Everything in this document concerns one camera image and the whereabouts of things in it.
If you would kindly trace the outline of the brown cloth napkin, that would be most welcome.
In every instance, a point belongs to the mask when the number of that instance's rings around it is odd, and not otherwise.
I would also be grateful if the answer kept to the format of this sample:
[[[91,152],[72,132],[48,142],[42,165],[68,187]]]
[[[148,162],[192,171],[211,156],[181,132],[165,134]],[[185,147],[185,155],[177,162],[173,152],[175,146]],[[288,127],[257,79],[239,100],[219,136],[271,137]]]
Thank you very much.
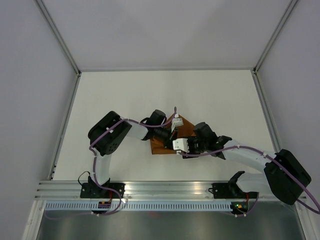
[[[183,126],[179,126],[176,128],[176,139],[194,137],[195,125],[191,123],[189,120],[187,120],[186,118],[184,118],[183,116],[180,115],[180,117],[183,119]],[[164,126],[163,128],[167,128],[167,129],[171,128],[171,121],[166,120],[165,124],[167,125]],[[153,155],[168,155],[168,154],[176,153],[172,147],[164,147],[163,142],[155,138],[155,132],[153,132],[153,136],[150,138],[150,147],[151,147],[151,153]]]

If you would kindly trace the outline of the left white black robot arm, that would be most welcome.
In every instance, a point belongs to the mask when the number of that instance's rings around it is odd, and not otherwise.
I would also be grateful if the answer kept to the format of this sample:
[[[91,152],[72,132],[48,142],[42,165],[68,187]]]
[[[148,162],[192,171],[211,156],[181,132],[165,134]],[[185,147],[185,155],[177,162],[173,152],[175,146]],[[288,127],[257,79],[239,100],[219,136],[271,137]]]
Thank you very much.
[[[154,138],[164,141],[164,146],[172,148],[178,131],[175,126],[180,122],[177,109],[167,118],[161,110],[154,110],[151,116],[141,121],[122,118],[115,111],[108,112],[88,132],[89,150],[94,154],[92,172],[88,183],[98,198],[104,198],[111,190],[109,168],[112,154],[126,137],[148,141]]]

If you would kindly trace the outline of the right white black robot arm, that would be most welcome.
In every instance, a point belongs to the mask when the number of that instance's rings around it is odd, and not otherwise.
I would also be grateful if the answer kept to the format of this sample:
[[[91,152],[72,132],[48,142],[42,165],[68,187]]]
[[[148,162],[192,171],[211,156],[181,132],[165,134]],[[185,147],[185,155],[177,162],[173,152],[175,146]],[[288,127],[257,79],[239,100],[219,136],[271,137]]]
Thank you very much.
[[[235,198],[246,193],[273,194],[278,200],[293,205],[312,181],[297,158],[286,149],[265,152],[242,145],[229,136],[218,136],[208,124],[201,122],[187,138],[189,158],[208,154],[222,160],[234,161],[257,173],[236,172],[228,181],[228,192]]]

